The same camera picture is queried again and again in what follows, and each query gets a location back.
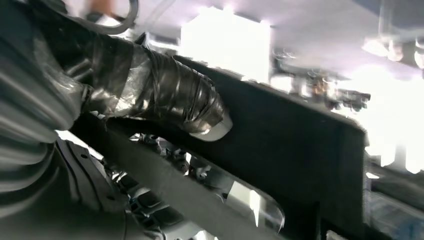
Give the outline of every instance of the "flexible ductwork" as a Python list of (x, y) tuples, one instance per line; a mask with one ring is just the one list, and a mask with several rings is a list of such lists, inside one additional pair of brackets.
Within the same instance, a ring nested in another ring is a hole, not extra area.
[[(28, 207), (55, 176), (55, 130), (69, 129), (81, 109), (166, 121), (189, 133), (223, 119), (207, 77), (87, 30), (40, 1), (29, 4), (0, 2), (0, 217)], [(45, 184), (30, 187), (41, 178)]]

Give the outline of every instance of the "cable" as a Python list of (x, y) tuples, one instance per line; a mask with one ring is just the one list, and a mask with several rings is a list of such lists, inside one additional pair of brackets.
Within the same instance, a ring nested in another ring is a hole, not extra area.
[(58, 5), (54, 3), (55, 1), (41, 0), (41, 2), (43, 2), (46, 6), (48, 6), (50, 9), (54, 10), (55, 12), (59, 13), (60, 15), (81, 24), (87, 29), (99, 34), (106, 34), (106, 35), (118, 35), (125, 32), (127, 29), (131, 28), (139, 12), (139, 0), (129, 0), (129, 13), (127, 17), (125, 17), (125, 19), (119, 25), (103, 26), (103, 25), (99, 25), (82, 18), (72, 17), (63, 13), (63, 11), (58, 9)]

